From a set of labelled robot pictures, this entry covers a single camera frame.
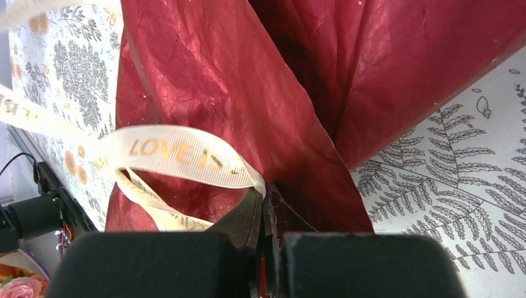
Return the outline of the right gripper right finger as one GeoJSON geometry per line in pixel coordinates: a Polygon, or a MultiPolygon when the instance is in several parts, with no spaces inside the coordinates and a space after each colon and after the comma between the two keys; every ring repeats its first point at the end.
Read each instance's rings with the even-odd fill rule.
{"type": "Polygon", "coordinates": [[[442,246],[426,236],[319,233],[273,184],[264,202],[264,297],[465,297],[442,246]]]}

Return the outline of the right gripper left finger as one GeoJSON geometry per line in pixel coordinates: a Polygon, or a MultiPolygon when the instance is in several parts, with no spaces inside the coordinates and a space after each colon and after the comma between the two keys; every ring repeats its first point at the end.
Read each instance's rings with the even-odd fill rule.
{"type": "Polygon", "coordinates": [[[262,203],[248,189],[204,232],[88,233],[66,252],[47,297],[258,297],[262,203]]]}

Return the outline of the cream printed ribbon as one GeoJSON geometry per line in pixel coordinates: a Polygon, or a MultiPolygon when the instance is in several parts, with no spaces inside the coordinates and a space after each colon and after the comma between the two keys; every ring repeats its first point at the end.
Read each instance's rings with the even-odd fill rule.
{"type": "Polygon", "coordinates": [[[8,1],[1,120],[96,230],[206,230],[247,188],[265,191],[253,16],[247,1],[8,1]]]}

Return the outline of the dark red wrapping paper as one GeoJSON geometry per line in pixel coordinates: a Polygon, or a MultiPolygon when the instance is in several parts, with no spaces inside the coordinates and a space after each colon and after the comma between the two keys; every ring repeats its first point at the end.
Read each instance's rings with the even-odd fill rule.
{"type": "Polygon", "coordinates": [[[229,142],[281,231],[371,232],[350,171],[525,44],[524,1],[122,1],[117,127],[229,142]]]}

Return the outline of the pink fake flower bouquet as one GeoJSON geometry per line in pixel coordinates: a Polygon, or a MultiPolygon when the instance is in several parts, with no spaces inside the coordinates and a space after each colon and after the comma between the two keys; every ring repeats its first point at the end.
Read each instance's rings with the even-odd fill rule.
{"type": "Polygon", "coordinates": [[[3,285],[1,298],[39,298],[43,284],[34,278],[15,278],[3,285]]]}

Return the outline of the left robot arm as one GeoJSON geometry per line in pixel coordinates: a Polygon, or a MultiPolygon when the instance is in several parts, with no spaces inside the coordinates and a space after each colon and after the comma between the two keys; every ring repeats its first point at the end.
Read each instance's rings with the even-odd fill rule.
{"type": "Polygon", "coordinates": [[[59,204],[51,195],[1,206],[1,253],[18,250],[21,240],[54,232],[62,226],[59,204]]]}

